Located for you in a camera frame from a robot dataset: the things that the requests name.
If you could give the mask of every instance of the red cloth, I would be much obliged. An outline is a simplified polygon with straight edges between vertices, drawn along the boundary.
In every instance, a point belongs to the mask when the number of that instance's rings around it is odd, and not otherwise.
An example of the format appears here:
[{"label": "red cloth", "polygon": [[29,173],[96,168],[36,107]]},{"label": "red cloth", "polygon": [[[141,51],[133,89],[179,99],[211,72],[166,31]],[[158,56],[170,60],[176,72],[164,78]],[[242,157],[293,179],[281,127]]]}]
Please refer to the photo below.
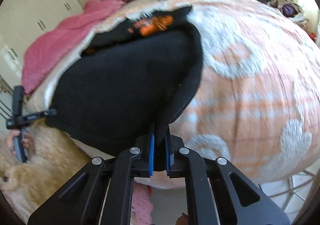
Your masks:
[{"label": "red cloth", "polygon": [[96,24],[120,10],[126,1],[129,0],[89,0],[82,14],[63,20],[56,29],[35,40],[24,55],[22,85],[25,93],[31,95]]}]

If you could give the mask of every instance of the black handle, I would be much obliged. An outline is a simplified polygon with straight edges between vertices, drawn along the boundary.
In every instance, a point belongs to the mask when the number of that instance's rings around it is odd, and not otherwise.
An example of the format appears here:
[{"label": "black handle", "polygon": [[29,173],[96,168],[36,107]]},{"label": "black handle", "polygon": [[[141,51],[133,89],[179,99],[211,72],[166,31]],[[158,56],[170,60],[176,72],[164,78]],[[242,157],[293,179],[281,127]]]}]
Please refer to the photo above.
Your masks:
[{"label": "black handle", "polygon": [[14,122],[16,122],[16,118],[22,114],[23,96],[23,86],[15,86],[12,96],[12,117],[14,118]]},{"label": "black handle", "polygon": [[11,48],[11,50],[12,50],[12,52],[14,53],[14,55],[16,56],[16,57],[18,57],[18,55],[17,55],[17,53]]},{"label": "black handle", "polygon": [[37,23],[38,23],[38,25],[40,26],[41,30],[43,31],[43,28],[42,28],[41,24],[40,24],[39,22],[37,22]]},{"label": "black handle", "polygon": [[45,26],[45,24],[43,23],[43,21],[42,21],[42,20],[40,20],[40,22],[42,23],[42,25],[43,25],[44,29],[47,29],[47,27]]},{"label": "black handle", "polygon": [[117,157],[109,191],[102,210],[101,225],[110,224],[110,220],[112,220],[112,224],[117,225],[127,225],[130,223],[133,192],[131,168],[132,162],[140,157],[141,151],[131,153],[130,149],[121,152]]},{"label": "black handle", "polygon": [[10,53],[9,50],[8,50],[8,53],[10,54],[10,56],[12,57],[13,60],[16,60],[15,57],[13,57],[13,55]]},{"label": "black handle", "polygon": [[191,149],[183,148],[181,156],[188,159],[190,174],[185,177],[188,206],[188,224],[218,225],[214,199],[209,186],[203,158]]},{"label": "black handle", "polygon": [[25,149],[23,148],[23,144],[21,142],[24,137],[24,133],[25,133],[25,129],[21,128],[20,135],[18,137],[15,137],[13,140],[16,158],[22,163],[25,163],[27,161]]}]

